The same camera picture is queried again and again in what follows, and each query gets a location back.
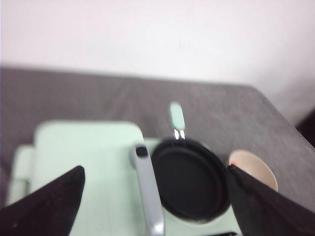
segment white wall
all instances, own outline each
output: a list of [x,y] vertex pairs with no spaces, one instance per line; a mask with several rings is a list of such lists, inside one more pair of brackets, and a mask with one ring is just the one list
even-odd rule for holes
[[6,66],[250,83],[315,107],[313,0],[2,0]]

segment gray table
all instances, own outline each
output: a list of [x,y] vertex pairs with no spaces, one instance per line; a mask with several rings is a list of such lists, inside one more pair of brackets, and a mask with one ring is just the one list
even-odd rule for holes
[[18,69],[1,70],[2,203],[11,158],[49,119],[129,120],[146,137],[169,137],[168,105],[179,101],[186,136],[222,161],[238,148],[260,156],[279,192],[315,211],[315,150],[256,89]]

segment black frying pan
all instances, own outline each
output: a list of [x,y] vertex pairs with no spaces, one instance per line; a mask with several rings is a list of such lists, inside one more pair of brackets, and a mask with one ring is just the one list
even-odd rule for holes
[[210,221],[229,206],[225,167],[209,149],[185,139],[180,105],[172,103],[170,111],[176,139],[162,142],[152,155],[161,202],[180,218]]

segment mint green handle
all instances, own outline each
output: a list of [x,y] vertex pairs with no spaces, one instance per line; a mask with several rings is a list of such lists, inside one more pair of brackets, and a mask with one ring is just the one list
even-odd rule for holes
[[169,112],[174,129],[185,130],[185,120],[182,106],[178,102],[171,102]]

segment gray tabletop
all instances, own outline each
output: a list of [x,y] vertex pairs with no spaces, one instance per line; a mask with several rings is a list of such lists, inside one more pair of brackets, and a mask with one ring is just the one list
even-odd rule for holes
[[315,211],[315,150],[256,89],[247,86],[142,80],[1,69],[1,188],[6,193],[18,145],[50,119],[129,120],[146,137],[173,135],[171,101],[181,103],[186,136],[226,161],[234,149],[260,156],[279,192]]

